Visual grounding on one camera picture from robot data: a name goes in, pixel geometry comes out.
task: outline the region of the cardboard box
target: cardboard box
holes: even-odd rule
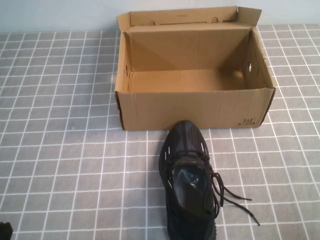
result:
[[[261,10],[214,7],[129,12],[115,97],[125,130],[251,128],[275,94],[255,29]]]

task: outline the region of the black object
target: black object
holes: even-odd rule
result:
[[[0,222],[0,240],[10,240],[13,232],[10,222]]]
[[[220,174],[213,171],[209,159],[206,141],[190,121],[177,123],[164,141],[159,172],[165,188],[171,240],[215,240],[215,218],[224,200],[246,211],[260,225],[248,209],[224,197],[226,191],[234,198],[251,201],[227,189]],[[215,192],[220,197],[220,205]]]

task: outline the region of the open box lid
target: open box lid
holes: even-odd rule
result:
[[[117,17],[121,32],[133,26],[171,25],[188,23],[239,22],[252,28],[257,26],[261,9],[225,6],[195,9],[132,11]]]

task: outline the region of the box hole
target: box hole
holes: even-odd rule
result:
[[[211,23],[217,23],[218,22],[218,18],[217,17],[213,17],[212,19],[211,19]]]

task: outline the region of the gray grid mat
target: gray grid mat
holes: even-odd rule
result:
[[[217,239],[318,240],[320,25],[259,31],[279,86],[265,122],[202,133],[261,226],[226,205]],[[169,239],[157,168],[166,132],[121,129],[119,36],[0,34],[0,221],[13,239]]]

